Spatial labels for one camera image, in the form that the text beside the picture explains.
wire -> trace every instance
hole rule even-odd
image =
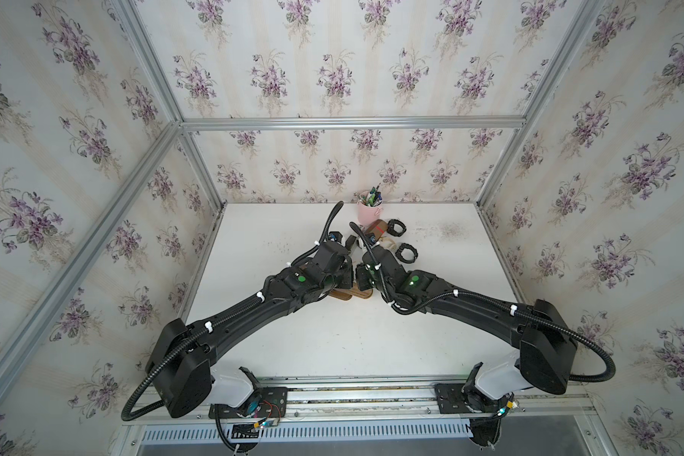
[[[507,313],[511,313],[511,304],[505,303],[504,301],[499,301],[493,298],[490,298],[485,295],[481,295],[479,293],[476,293],[474,291],[468,291],[468,290],[459,290],[458,291],[459,296],[470,296],[472,298],[479,299],[487,304],[491,304],[494,307],[497,307],[499,310],[502,310]],[[401,309],[398,306],[393,306],[393,310],[396,311],[397,313],[401,315],[411,315],[415,312],[418,312],[420,309],[424,308],[428,304],[430,304],[433,301],[436,301],[441,298],[445,298],[446,296],[453,296],[453,292],[446,292],[446,293],[441,293],[438,296],[434,296],[433,298],[430,298],[429,300],[420,303],[418,305],[415,305],[411,307],[410,309]],[[544,318],[537,317],[536,315],[530,315],[529,312],[524,312],[519,309],[514,310],[512,312],[515,317],[520,317],[523,318],[530,323],[535,323],[540,326],[544,326],[549,329],[553,329],[556,331],[559,331],[563,335],[569,336],[573,338],[575,341],[580,342],[583,344],[586,348],[590,349],[593,351],[596,355],[600,357],[600,359],[603,360],[605,363],[605,370],[602,371],[602,373],[597,374],[597,375],[583,375],[583,374],[571,374],[568,379],[572,380],[574,382],[585,382],[585,383],[598,383],[598,382],[605,382],[607,380],[610,380],[613,378],[614,375],[616,375],[616,364],[613,362],[613,359],[611,356],[602,349],[602,347],[590,339],[586,338],[580,333],[576,333],[573,330],[566,328],[564,326],[560,326],[556,323],[551,322],[550,320],[545,320]]]
[[[218,430],[218,435],[220,439],[223,441],[223,444],[225,445],[228,450],[233,451],[235,454],[237,451],[241,451],[243,453],[248,453],[249,451],[253,450],[258,443],[237,443],[236,446],[233,446],[232,443],[228,440],[228,437],[226,436],[225,432],[223,431],[223,427],[220,425],[220,414],[218,413],[218,406],[216,404],[216,414],[215,414],[215,427]]]

cable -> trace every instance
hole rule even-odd
[[[518,309],[514,309],[512,311],[511,303],[507,304],[504,301],[498,301],[496,299],[490,298],[485,295],[481,295],[479,293],[476,293],[474,291],[467,291],[467,290],[458,290],[458,294],[461,296],[471,296],[473,298],[480,299],[488,304],[493,305],[494,307],[497,307],[499,310],[502,310],[504,312],[507,312],[508,314],[511,314],[515,317],[520,317],[524,318],[525,320],[529,321],[530,323],[535,323],[540,326],[544,326],[549,329],[553,329],[556,331],[559,331],[565,336],[569,336],[576,340],[577,342],[580,342],[583,344],[586,348],[590,349],[591,351],[595,352],[596,355],[600,356],[600,359],[603,360],[605,363],[605,370],[601,374],[597,375],[583,375],[583,374],[571,374],[570,377],[568,378],[569,380],[572,380],[574,382],[585,382],[585,383],[598,383],[598,382],[605,382],[607,380],[610,380],[613,378],[614,375],[616,375],[616,364],[613,362],[613,359],[611,356],[601,348],[600,345],[594,343],[590,339],[586,338],[580,333],[576,333],[573,330],[569,328],[565,328],[563,326],[560,326],[556,323],[552,323],[550,320],[545,320],[544,318],[537,317],[536,315],[530,315],[529,312],[523,312]],[[436,301],[438,299],[444,298],[446,296],[453,296],[454,292],[446,292],[446,293],[441,293],[438,296],[434,296],[433,298],[430,298],[429,300],[420,303],[418,305],[415,305],[411,307],[410,309],[400,309],[397,306],[393,306],[393,310],[396,311],[397,313],[401,315],[411,315],[415,312],[418,312],[420,309],[424,308],[428,304],[430,304],[433,301]]]
[[[319,243],[321,244],[322,242],[327,240],[327,237],[329,236],[329,226],[332,224],[332,220],[337,217],[337,214],[339,211],[342,209],[342,206],[344,205],[344,201],[337,201],[337,204],[335,204],[334,207],[332,207],[332,211],[329,213],[329,216],[327,217],[327,223],[325,223],[325,228],[321,231],[321,236],[319,236]],[[307,258],[314,252],[319,250],[319,245],[315,244],[314,247],[310,248],[306,252],[302,253],[299,255],[297,258],[295,258],[292,261],[292,266],[296,266],[298,263],[300,263],[304,258]]]
[[[268,287],[271,284],[271,280],[274,278],[274,276],[269,276],[266,277],[263,283],[263,294],[266,295],[268,294]],[[247,311],[253,309],[255,306],[258,304],[261,304],[261,298],[254,298],[251,302],[249,302],[247,305],[241,307],[240,309],[236,310],[235,312],[224,316],[223,318],[219,318],[218,320],[215,320],[214,322],[211,323],[211,327],[215,328],[216,326],[227,322],[228,320],[235,318],[239,315],[245,314]],[[135,410],[134,412],[132,409],[134,406],[137,404],[137,401],[139,400],[139,397],[144,394],[147,388],[152,384],[153,381],[155,381],[155,378],[157,378],[157,375],[160,374],[160,372],[166,367],[166,365],[172,361],[175,356],[179,355],[183,351],[185,351],[190,345],[192,345],[195,341],[200,339],[202,336],[208,333],[208,328],[203,326],[199,328],[195,333],[191,333],[187,338],[183,339],[182,342],[180,342],[177,347],[173,348],[169,353],[166,354],[166,356],[163,358],[162,361],[160,361],[158,364],[155,365],[155,367],[150,370],[149,374],[147,374],[147,377],[142,380],[142,382],[139,384],[139,386],[134,390],[134,393],[129,396],[127,399],[126,404],[124,404],[124,408],[122,408],[122,421],[131,421],[134,420],[142,415],[146,415],[150,413],[153,410],[158,409],[159,407],[164,405],[164,402],[157,401],[153,402],[149,406],[145,406],[140,408],[139,410]]]
[[[223,441],[223,444],[225,445],[228,450],[233,451],[235,454],[238,451],[241,451],[243,453],[248,453],[249,451],[253,450],[258,443],[237,443],[236,446],[233,446],[232,443],[228,440],[228,437],[226,436],[225,432],[223,432],[223,427],[220,425],[220,415],[218,414],[218,409],[216,405],[216,413],[215,413],[215,427],[218,430],[218,435],[220,436],[220,439]]]

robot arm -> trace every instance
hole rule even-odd
[[[211,367],[262,326],[319,301],[334,288],[352,288],[349,252],[339,239],[328,240],[329,225],[342,204],[337,203],[330,213],[320,241],[277,275],[266,278],[261,291],[189,325],[180,319],[166,324],[147,362],[147,377],[127,400],[122,419],[134,420],[161,406],[177,418],[191,412],[210,394],[214,404],[254,409],[258,388],[253,374],[241,368],[240,374],[238,370],[214,369],[211,375]],[[161,400],[133,411],[150,385],[155,386]]]

aluminum frame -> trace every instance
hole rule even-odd
[[[577,55],[578,49],[587,36],[586,33],[595,23],[595,18],[601,11],[604,3],[605,0],[584,0],[583,3],[581,3],[573,22],[570,23],[570,27],[567,29],[565,37],[560,42],[560,46],[557,48],[555,56],[550,60],[545,75],[540,80],[532,99],[529,100],[529,104],[524,111],[527,123],[525,123],[521,129],[514,132],[507,148],[494,165],[489,178],[484,182],[481,195],[476,201],[480,206],[486,207],[492,201],[494,194],[497,192],[497,189],[500,187],[504,177],[509,171],[517,152],[521,149],[522,144],[524,144],[524,141],[529,137],[529,134],[537,125],[547,103],[554,98],[558,84],[562,78],[565,77],[565,73],[567,72],[570,63]]]
[[[41,299],[3,346],[0,351],[0,403],[48,336],[59,314],[73,298],[76,287],[81,285],[105,243],[124,220],[180,131],[179,122],[165,126],[99,220],[79,243],[80,247],[73,252]]]
[[[188,131],[354,130],[356,128],[521,128],[518,115],[391,116],[391,117],[242,117],[186,119]]]

black ring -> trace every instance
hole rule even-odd
[[[412,260],[406,260],[405,258],[403,258],[402,257],[402,251],[403,250],[410,250],[411,252],[413,252],[413,259]],[[415,261],[418,259],[418,250],[416,250],[416,248],[413,247],[412,245],[406,244],[405,242],[403,242],[401,244],[401,246],[398,247],[397,250],[395,251],[395,258],[397,258],[398,260],[400,260],[406,264],[415,263]]]
[[[395,231],[395,229],[392,228],[392,227],[394,227],[395,225],[400,225],[401,228],[402,228],[402,231]],[[408,230],[408,229],[405,227],[405,224],[404,224],[403,222],[401,222],[400,220],[398,220],[398,219],[392,218],[392,219],[390,219],[390,221],[388,222],[388,229],[387,229],[387,232],[390,233],[391,236],[401,237],[402,234],[403,234],[404,232],[406,232],[407,230]]]

